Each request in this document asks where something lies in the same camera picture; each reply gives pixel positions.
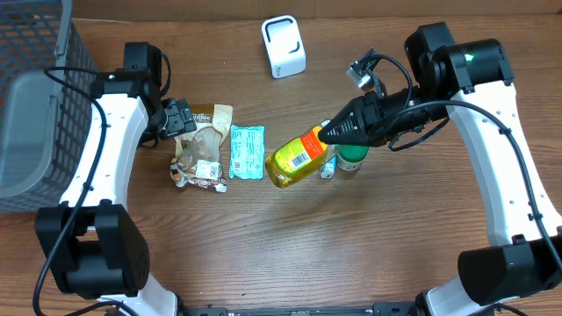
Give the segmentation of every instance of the bottle cap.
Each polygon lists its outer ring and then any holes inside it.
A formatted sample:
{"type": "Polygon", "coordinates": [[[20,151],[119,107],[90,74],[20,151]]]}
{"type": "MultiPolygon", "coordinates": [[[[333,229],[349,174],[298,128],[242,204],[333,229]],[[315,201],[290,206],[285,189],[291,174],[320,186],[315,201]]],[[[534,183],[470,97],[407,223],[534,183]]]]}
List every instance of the bottle cap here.
{"type": "Polygon", "coordinates": [[[342,159],[346,162],[360,162],[367,156],[369,153],[368,147],[363,146],[343,146],[343,148],[339,151],[339,155],[342,159]]]}

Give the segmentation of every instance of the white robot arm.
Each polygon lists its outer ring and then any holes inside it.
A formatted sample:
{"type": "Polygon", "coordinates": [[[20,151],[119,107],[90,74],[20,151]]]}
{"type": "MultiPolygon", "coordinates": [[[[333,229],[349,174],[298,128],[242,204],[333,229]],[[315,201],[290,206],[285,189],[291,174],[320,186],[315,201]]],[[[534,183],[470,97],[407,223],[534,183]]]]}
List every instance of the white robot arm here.
{"type": "MultiPolygon", "coordinates": [[[[57,81],[49,71],[46,74],[57,81]]],[[[90,131],[74,178],[59,206],[41,209],[35,222],[36,234],[50,262],[42,270],[33,296],[33,308],[38,315],[43,314],[39,294],[49,268],[62,292],[120,306],[125,315],[182,314],[181,299],[166,291],[150,274],[148,244],[126,211],[137,147],[149,140],[157,144],[159,139],[196,129],[185,100],[161,101],[169,80],[169,62],[159,49],[148,43],[127,43],[122,69],[97,74],[89,93],[77,91],[90,96],[92,102],[90,131]],[[163,90],[161,57],[169,71],[163,90]],[[100,146],[103,150],[97,160],[100,146]],[[90,182],[86,179],[94,168],[90,182]],[[65,234],[68,225],[72,226],[71,233],[65,234]],[[98,241],[76,238],[93,229],[98,241]]]]}
{"type": "MultiPolygon", "coordinates": [[[[546,231],[551,237],[557,236],[562,217],[546,195],[530,155],[515,105],[514,85],[506,86],[503,81],[497,81],[476,85],[474,90],[470,94],[459,91],[452,100],[475,104],[495,115],[511,129],[529,170],[546,231]]],[[[508,139],[498,132],[496,124],[480,113],[456,106],[448,106],[447,112],[465,142],[474,167],[484,200],[490,246],[511,245],[514,243],[513,236],[523,236],[526,241],[542,239],[536,223],[531,219],[532,211],[519,162],[508,139]]],[[[427,303],[431,315],[465,316],[486,307],[470,299],[460,276],[429,291],[427,303]]]]}

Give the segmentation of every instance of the gray basket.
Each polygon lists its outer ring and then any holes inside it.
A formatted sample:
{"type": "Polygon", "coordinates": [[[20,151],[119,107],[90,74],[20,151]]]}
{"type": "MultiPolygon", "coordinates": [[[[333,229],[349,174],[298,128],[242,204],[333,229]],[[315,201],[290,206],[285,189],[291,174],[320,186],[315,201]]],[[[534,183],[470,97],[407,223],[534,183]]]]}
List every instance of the gray basket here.
{"type": "MultiPolygon", "coordinates": [[[[96,69],[72,20],[71,0],[0,1],[0,212],[57,205],[90,130],[90,101],[42,69],[96,69]]],[[[59,71],[88,91],[94,76],[59,71]]]]}

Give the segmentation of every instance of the small bottle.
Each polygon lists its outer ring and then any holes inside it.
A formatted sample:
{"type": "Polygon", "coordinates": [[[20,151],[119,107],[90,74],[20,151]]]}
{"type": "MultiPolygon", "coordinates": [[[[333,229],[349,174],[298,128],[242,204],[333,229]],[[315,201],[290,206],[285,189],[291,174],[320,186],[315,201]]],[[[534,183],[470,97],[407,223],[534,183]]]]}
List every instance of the small bottle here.
{"type": "Polygon", "coordinates": [[[341,146],[337,148],[337,166],[341,170],[353,171],[361,167],[361,163],[369,153],[368,147],[341,146]]]}
{"type": "Polygon", "coordinates": [[[318,139],[318,132],[328,122],[329,119],[314,126],[266,159],[265,169],[273,184],[286,188],[310,176],[334,157],[335,145],[327,145],[318,139]]]}
{"type": "Polygon", "coordinates": [[[335,156],[320,168],[320,178],[331,179],[335,173],[335,156]]]}

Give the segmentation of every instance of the food package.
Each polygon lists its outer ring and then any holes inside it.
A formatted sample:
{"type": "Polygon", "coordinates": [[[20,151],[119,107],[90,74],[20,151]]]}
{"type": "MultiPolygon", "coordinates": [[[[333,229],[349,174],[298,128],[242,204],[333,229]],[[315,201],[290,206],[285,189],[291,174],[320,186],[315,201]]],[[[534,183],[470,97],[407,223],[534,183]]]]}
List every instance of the food package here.
{"type": "Polygon", "coordinates": [[[170,165],[170,175],[177,187],[192,184],[226,192],[219,147],[230,130],[232,106],[194,104],[191,110],[197,130],[174,138],[176,154],[170,165]]]}
{"type": "Polygon", "coordinates": [[[238,127],[232,125],[230,135],[230,178],[263,178],[263,133],[265,127],[238,127]]]}

